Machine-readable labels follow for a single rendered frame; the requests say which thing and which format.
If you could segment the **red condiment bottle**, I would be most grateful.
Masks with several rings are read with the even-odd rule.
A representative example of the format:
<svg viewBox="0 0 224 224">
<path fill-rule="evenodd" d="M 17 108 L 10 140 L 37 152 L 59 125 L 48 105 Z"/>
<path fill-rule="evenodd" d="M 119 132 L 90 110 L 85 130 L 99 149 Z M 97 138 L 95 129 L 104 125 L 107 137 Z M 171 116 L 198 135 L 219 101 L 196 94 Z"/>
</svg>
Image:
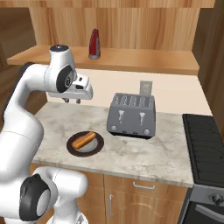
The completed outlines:
<svg viewBox="0 0 224 224">
<path fill-rule="evenodd" d="M 101 57 L 99 30 L 93 29 L 90 42 L 88 57 L 91 60 L 98 60 Z"/>
</svg>

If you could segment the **wooden shelf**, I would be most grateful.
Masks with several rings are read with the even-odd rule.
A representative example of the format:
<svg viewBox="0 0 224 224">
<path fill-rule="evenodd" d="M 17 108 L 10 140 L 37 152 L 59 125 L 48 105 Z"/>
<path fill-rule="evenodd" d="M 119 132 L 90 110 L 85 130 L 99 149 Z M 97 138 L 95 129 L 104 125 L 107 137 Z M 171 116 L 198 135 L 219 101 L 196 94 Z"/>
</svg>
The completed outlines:
<svg viewBox="0 0 224 224">
<path fill-rule="evenodd" d="M 124 72 L 198 75 L 199 65 L 191 51 L 101 48 L 99 59 L 88 57 L 88 48 L 71 46 L 75 68 Z"/>
</svg>

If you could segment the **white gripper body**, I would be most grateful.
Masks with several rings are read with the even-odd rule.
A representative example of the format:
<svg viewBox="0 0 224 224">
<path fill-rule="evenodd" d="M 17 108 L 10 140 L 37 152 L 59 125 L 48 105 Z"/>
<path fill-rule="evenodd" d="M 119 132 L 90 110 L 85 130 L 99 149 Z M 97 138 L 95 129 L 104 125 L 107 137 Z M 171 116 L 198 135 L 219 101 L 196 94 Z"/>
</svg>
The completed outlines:
<svg viewBox="0 0 224 224">
<path fill-rule="evenodd" d="M 80 99 L 80 100 L 91 100 L 93 98 L 94 92 L 90 83 L 87 84 L 83 89 L 76 89 L 75 85 L 72 85 L 64 93 L 48 93 L 51 97 L 54 98 L 63 98 L 63 99 Z"/>
</svg>

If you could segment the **grey wall outlet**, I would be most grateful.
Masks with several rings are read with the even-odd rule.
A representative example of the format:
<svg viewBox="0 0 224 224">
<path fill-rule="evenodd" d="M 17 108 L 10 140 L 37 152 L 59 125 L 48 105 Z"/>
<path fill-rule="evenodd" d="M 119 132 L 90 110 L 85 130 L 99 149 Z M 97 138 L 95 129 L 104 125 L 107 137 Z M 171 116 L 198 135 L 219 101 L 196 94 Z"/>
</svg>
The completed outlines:
<svg viewBox="0 0 224 224">
<path fill-rule="evenodd" d="M 140 81 L 140 94 L 141 95 L 151 95 L 152 82 L 141 80 Z"/>
</svg>

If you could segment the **hot dog bun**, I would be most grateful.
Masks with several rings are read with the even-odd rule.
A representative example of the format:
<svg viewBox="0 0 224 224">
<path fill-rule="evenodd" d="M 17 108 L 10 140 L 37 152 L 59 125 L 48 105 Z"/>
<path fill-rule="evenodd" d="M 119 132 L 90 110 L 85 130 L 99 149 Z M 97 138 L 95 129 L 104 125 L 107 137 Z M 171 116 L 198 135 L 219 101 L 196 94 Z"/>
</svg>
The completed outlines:
<svg viewBox="0 0 224 224">
<path fill-rule="evenodd" d="M 80 149 L 81 147 L 85 146 L 86 144 L 90 143 L 96 134 L 94 132 L 88 132 L 85 136 L 81 136 L 72 142 L 72 146 L 74 149 Z"/>
</svg>

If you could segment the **dark brown plate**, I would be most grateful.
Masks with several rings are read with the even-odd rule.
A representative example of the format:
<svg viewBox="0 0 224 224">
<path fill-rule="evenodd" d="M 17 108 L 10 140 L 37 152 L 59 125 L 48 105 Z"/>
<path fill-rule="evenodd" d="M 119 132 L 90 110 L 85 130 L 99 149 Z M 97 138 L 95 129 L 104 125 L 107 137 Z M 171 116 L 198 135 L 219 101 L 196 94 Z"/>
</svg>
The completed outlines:
<svg viewBox="0 0 224 224">
<path fill-rule="evenodd" d="M 74 156 L 85 158 L 97 154 L 103 147 L 101 135 L 93 131 L 82 131 L 71 136 L 66 143 L 67 150 Z"/>
</svg>

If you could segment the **grey four-slot toaster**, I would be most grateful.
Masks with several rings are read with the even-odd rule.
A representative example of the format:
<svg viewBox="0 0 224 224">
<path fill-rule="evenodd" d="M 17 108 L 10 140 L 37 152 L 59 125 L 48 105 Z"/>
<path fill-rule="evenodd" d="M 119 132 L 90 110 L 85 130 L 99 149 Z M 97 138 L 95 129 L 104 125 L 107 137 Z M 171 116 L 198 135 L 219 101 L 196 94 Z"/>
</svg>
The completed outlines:
<svg viewBox="0 0 224 224">
<path fill-rule="evenodd" d="M 107 131 L 112 135 L 149 139 L 156 134 L 153 95 L 116 93 L 110 104 Z"/>
</svg>

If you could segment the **black stove knob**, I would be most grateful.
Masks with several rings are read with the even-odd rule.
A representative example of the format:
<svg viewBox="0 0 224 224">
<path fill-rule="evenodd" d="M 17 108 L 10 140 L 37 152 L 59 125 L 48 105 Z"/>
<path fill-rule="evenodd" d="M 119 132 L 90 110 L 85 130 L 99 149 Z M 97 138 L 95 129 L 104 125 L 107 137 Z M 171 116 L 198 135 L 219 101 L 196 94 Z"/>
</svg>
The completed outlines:
<svg viewBox="0 0 224 224">
<path fill-rule="evenodd" d="M 216 206 L 219 206 L 221 203 L 224 202 L 224 197 L 219 194 L 215 194 L 212 196 L 212 201 Z"/>
</svg>

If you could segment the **black stove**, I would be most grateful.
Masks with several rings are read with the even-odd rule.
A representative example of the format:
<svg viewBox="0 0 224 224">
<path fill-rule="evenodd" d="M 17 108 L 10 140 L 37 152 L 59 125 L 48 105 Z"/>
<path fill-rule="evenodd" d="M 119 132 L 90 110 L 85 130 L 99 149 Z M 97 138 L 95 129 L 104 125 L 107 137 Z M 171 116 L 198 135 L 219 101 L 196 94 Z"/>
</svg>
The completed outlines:
<svg viewBox="0 0 224 224">
<path fill-rule="evenodd" d="M 192 168 L 189 187 L 177 224 L 224 224 L 224 202 L 216 206 L 215 194 L 224 197 L 224 143 L 210 115 L 182 115 Z"/>
</svg>

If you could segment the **wooden drawer front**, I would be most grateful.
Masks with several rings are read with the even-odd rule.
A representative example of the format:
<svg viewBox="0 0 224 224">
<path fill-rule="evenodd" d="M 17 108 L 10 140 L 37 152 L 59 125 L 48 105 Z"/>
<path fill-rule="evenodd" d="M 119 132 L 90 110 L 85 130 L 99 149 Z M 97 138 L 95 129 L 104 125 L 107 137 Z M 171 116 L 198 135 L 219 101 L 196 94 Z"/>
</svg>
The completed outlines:
<svg viewBox="0 0 224 224">
<path fill-rule="evenodd" d="M 158 182 L 124 178 L 111 175 L 104 176 L 105 188 L 122 193 L 138 193 L 163 200 L 183 201 L 187 188 Z"/>
</svg>

